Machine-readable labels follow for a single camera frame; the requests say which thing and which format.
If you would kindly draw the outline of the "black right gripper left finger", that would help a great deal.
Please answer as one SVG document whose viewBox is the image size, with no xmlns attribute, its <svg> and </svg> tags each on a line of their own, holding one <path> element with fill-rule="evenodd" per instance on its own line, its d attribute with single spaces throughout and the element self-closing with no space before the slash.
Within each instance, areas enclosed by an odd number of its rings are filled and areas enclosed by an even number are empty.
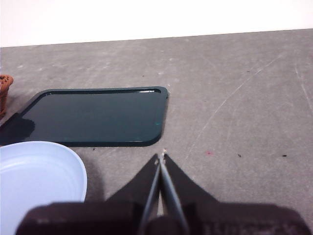
<svg viewBox="0 0 313 235">
<path fill-rule="evenodd" d="M 160 191 L 160 166 L 154 154 L 143 168 L 107 202 L 127 201 L 142 207 L 140 216 L 151 219 L 157 215 Z"/>
</svg>

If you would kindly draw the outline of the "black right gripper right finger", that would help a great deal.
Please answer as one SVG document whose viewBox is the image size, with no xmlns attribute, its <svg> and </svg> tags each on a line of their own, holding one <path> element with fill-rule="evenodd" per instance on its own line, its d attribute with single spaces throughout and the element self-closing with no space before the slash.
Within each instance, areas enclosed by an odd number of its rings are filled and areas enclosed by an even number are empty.
<svg viewBox="0 0 313 235">
<path fill-rule="evenodd" d="M 189 178 L 166 153 L 160 157 L 160 168 L 166 216 L 175 220 L 220 220 L 220 202 Z"/>
</svg>

